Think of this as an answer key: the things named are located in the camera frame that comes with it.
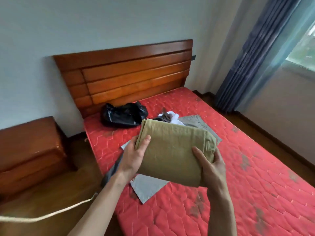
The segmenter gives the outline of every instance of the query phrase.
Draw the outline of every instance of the wooden floor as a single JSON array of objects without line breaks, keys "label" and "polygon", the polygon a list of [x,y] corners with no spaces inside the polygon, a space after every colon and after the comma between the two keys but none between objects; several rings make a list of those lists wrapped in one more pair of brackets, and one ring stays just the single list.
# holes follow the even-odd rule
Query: wooden floor
[{"label": "wooden floor", "polygon": [[[211,99],[204,98],[203,100],[211,105]],[[229,115],[225,117],[280,159],[300,177],[315,186],[315,173],[307,166],[300,163],[292,155],[238,116]],[[78,167],[78,171],[54,177],[26,190],[10,202],[0,203],[0,215],[39,217],[88,199],[94,192],[98,191],[102,176],[89,143],[84,140],[84,137],[74,139],[70,144],[70,155]],[[0,235],[67,235],[88,209],[89,205],[90,203],[80,205],[75,209],[36,223],[0,223]],[[123,235],[115,217],[113,217],[105,235]]]}]

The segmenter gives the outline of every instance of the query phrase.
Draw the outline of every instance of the black plastic bag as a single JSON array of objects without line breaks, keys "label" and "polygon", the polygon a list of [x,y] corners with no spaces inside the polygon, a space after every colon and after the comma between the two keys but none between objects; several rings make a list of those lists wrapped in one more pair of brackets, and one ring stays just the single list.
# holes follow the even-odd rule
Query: black plastic bag
[{"label": "black plastic bag", "polygon": [[100,121],[106,127],[136,127],[147,116],[147,108],[139,102],[127,103],[120,107],[106,103],[100,111]]}]

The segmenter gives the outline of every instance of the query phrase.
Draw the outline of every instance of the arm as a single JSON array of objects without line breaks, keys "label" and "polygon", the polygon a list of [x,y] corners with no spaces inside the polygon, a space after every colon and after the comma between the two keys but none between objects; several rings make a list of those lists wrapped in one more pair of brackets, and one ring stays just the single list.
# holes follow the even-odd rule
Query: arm
[{"label": "arm", "polygon": [[203,180],[207,185],[210,201],[209,236],[237,236],[234,208],[226,184],[225,163],[219,149],[215,151],[215,162],[210,163],[202,151],[192,151],[203,169]]},{"label": "arm", "polygon": [[118,199],[126,184],[139,170],[144,152],[150,143],[150,136],[135,150],[137,137],[126,146],[117,172],[110,178],[90,208],[86,211],[68,236],[103,236],[112,218]]}]

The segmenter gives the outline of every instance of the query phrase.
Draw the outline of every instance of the hand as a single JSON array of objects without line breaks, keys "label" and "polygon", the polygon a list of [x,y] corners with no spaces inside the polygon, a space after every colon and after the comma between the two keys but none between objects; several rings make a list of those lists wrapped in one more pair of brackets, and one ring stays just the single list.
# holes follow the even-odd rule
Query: hand
[{"label": "hand", "polygon": [[226,184],[225,162],[223,161],[219,149],[216,148],[215,150],[214,163],[210,163],[197,147],[193,147],[192,152],[202,167],[203,181],[208,188],[207,195],[209,200],[229,196]]},{"label": "hand", "polygon": [[123,158],[117,169],[117,173],[123,177],[124,184],[128,184],[135,176],[140,168],[143,160],[144,152],[146,151],[151,137],[149,135],[141,142],[138,150],[135,150],[135,144],[138,136],[133,137],[126,146]]}]

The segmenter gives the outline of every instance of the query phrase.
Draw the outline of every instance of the window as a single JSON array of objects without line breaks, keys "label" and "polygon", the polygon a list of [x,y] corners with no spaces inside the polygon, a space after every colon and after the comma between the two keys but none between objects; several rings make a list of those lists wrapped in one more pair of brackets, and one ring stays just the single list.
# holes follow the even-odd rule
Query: window
[{"label": "window", "polygon": [[315,22],[294,47],[287,60],[315,72]]}]

